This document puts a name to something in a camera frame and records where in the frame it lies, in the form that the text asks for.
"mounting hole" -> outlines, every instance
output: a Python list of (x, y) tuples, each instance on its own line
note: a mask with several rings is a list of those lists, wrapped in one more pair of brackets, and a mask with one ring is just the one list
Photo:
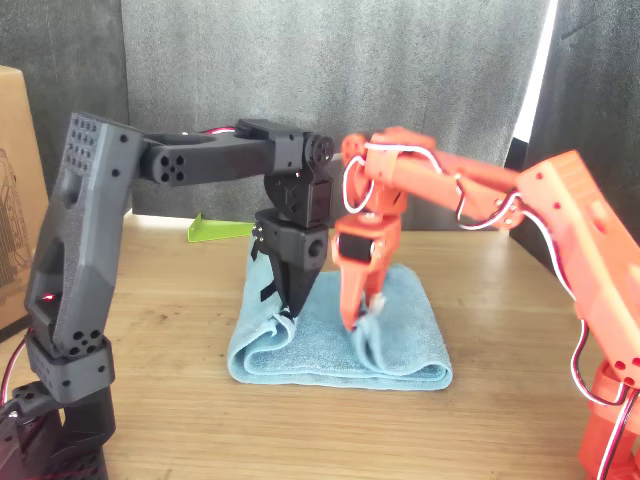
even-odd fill
[(309, 245), (309, 255), (311, 255), (312, 257), (317, 257), (318, 255), (320, 255), (321, 251), (322, 251), (321, 240), (314, 240), (313, 242), (311, 242), (311, 245)]

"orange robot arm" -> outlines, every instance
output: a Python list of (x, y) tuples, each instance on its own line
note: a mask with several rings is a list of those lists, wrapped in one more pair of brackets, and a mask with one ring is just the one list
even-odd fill
[(458, 220), (461, 214), (491, 220), (463, 225), (467, 229), (511, 229), (525, 215), (537, 220), (555, 248), (552, 260), (579, 318), (624, 382), (640, 385), (640, 249), (577, 152), (518, 173), (438, 151), (433, 139), (393, 127), (370, 143), (362, 135), (347, 136), (342, 154), (345, 165), (351, 164), (345, 178), (351, 208), (370, 192), (366, 212), (341, 218), (332, 242), (347, 329), (355, 326), (362, 293), (367, 304), (380, 293), (399, 243), (406, 195), (412, 193), (456, 210)]

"blue towel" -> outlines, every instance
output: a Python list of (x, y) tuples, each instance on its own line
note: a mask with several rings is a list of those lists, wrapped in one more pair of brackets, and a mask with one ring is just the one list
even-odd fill
[(339, 272), (320, 273), (293, 320), (280, 314), (277, 293), (260, 301), (272, 280), (269, 258), (249, 255), (227, 356), (236, 380), (378, 390), (439, 390), (451, 383), (451, 362), (431, 305), (407, 267), (389, 268), (382, 311), (366, 314), (354, 332), (345, 330), (340, 317)]

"table surface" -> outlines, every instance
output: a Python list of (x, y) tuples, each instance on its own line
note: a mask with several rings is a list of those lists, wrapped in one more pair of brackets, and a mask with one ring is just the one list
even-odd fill
[[(580, 326), (555, 278), (507, 235), (402, 234), (394, 260), (420, 277), (453, 364), (440, 392), (231, 379), (247, 242), (189, 244), (183, 228), (125, 218), (106, 328), (111, 480), (584, 479), (588, 411), (569, 372)], [(600, 358), (590, 344), (585, 378)], [(12, 386), (34, 378), (27, 363)]]

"green plastic piece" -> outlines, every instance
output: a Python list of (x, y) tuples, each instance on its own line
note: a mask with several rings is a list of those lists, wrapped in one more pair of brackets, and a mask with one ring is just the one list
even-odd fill
[(227, 222), (224, 220), (203, 220), (199, 213), (189, 227), (189, 242), (206, 242), (221, 238), (246, 237), (251, 235), (253, 223)]

